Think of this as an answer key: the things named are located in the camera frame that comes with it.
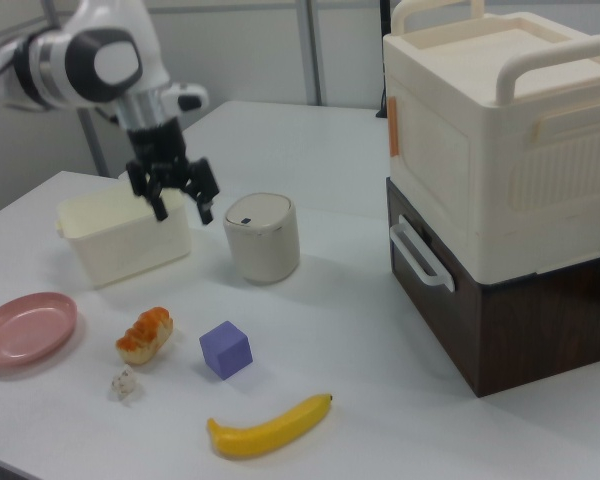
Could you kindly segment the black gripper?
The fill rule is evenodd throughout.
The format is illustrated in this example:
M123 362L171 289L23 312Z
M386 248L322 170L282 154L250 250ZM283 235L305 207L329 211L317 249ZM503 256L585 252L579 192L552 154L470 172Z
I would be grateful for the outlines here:
M143 197L151 206L156 220L166 220L168 213L161 198L161 184L145 168L154 164L172 164L167 187L187 194L195 202L202 224L210 224L213 200L220 190L206 158L196 161L186 158L186 143L179 120L172 118L148 129L130 130L127 136L136 159L126 164L131 188L135 196Z

